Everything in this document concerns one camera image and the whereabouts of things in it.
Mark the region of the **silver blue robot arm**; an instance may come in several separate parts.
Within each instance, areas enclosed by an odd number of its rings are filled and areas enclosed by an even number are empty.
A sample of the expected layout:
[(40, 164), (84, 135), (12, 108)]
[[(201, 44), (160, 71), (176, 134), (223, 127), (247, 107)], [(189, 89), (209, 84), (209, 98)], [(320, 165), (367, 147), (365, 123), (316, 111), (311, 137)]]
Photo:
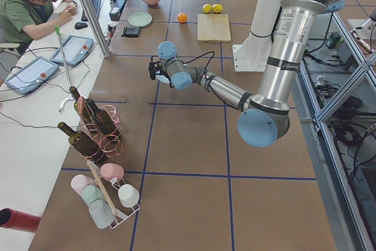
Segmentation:
[(175, 89), (193, 83), (216, 95), (242, 113), (237, 122), (241, 138), (251, 146), (266, 147), (290, 127), (287, 98), (304, 56), (314, 20), (319, 14), (340, 10), (345, 0), (280, 0), (281, 15), (256, 94), (249, 93), (211, 73), (207, 67), (189, 66), (178, 57), (173, 42), (158, 46), (157, 62), (151, 61), (151, 79), (164, 76)]

